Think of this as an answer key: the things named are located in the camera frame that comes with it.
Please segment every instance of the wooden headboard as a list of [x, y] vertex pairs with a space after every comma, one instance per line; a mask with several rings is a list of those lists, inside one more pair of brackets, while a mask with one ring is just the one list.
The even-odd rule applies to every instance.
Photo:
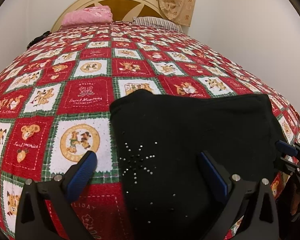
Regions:
[[77, 0], [59, 16], [51, 32], [60, 29], [62, 19], [68, 12], [98, 5], [108, 5], [114, 21], [132, 22], [134, 17], [142, 16], [167, 19], [159, 8], [158, 0]]

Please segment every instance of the wall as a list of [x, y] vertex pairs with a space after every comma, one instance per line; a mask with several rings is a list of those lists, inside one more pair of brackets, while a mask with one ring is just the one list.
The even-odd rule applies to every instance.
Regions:
[[[0, 7], [0, 71], [74, 1], [6, 0]], [[186, 29], [282, 93], [300, 112], [300, 17], [288, 0], [197, 0]]]

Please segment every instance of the patchwork bedspread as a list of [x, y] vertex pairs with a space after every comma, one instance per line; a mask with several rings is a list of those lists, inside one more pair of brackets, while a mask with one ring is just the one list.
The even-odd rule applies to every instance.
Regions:
[[[87, 150], [98, 166], [72, 207], [94, 238], [131, 239], [109, 105], [137, 89], [193, 98], [266, 93], [287, 141], [300, 142], [300, 117], [282, 95], [186, 35], [122, 22], [58, 31], [0, 74], [0, 227], [10, 239], [25, 180], [63, 174]], [[277, 175], [275, 197], [287, 180]]]

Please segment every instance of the black garment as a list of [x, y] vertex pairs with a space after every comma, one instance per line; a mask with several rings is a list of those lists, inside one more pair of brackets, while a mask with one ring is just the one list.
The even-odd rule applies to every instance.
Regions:
[[34, 44], [38, 43], [39, 41], [42, 41], [45, 37], [49, 36], [51, 34], [50, 31], [45, 32], [44, 34], [42, 34], [39, 37], [34, 38], [27, 46], [27, 49], [29, 49], [30, 47], [32, 47]]
[[272, 181], [277, 173], [274, 144], [285, 139], [267, 95], [196, 99], [137, 90], [110, 112], [136, 240], [198, 240], [214, 223], [222, 206], [198, 170], [202, 150], [245, 180]]

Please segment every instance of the blue textured pad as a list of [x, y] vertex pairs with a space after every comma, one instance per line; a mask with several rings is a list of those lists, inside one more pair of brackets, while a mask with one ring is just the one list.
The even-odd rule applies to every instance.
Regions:
[[72, 177], [66, 189], [66, 199], [69, 203], [78, 200], [81, 192], [87, 185], [93, 172], [97, 166], [97, 155], [94, 152], [90, 152], [87, 159], [79, 167], [76, 174]]
[[201, 173], [203, 174], [204, 180], [209, 185], [215, 199], [221, 203], [226, 203], [229, 192], [228, 185], [208, 157], [203, 152], [201, 152], [199, 156]]
[[277, 148], [277, 150], [279, 152], [282, 152], [289, 156], [297, 156], [297, 154], [298, 154], [298, 151], [295, 147], [293, 147], [292, 145], [285, 143], [283, 141], [277, 141], [275, 143], [275, 147]]

